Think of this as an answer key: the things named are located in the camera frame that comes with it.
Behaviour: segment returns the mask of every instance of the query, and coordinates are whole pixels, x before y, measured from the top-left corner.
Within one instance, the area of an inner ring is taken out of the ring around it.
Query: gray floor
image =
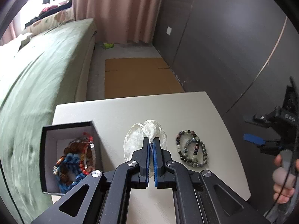
[[[104,99],[105,61],[112,58],[161,57],[157,50],[144,43],[115,44],[114,48],[103,49],[101,43],[95,44],[89,69],[86,100]]]

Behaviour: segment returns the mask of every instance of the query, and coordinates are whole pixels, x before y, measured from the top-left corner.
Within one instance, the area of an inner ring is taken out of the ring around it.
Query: bedspread
[[[51,204],[41,192],[41,128],[52,123],[58,104],[74,102],[93,19],[45,31],[23,47],[0,77],[0,160],[11,196],[25,224]],[[2,174],[0,195],[18,223]]]

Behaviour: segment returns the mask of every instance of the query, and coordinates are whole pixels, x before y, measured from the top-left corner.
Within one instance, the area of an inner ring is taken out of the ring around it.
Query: white wall outlet
[[[167,31],[166,31],[166,33],[167,33],[168,35],[170,35],[170,34],[171,34],[171,30],[172,30],[172,28],[167,27]]]

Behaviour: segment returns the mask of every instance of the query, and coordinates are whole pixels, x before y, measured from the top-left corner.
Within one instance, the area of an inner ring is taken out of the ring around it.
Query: table top
[[[167,150],[181,162],[175,138],[179,131],[193,130],[205,143],[208,164],[193,171],[211,170],[244,200],[250,197],[237,150],[219,113],[205,92],[177,93],[58,105],[53,124],[93,120],[101,138],[104,172],[123,163],[126,134],[135,123],[156,120],[167,135]],[[127,223],[175,223],[171,189],[156,189],[150,178],[146,190],[132,189]]]

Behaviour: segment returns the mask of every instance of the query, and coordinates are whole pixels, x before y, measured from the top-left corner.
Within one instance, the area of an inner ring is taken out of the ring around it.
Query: brown cardboard mat
[[[183,92],[162,58],[106,60],[106,99]]]

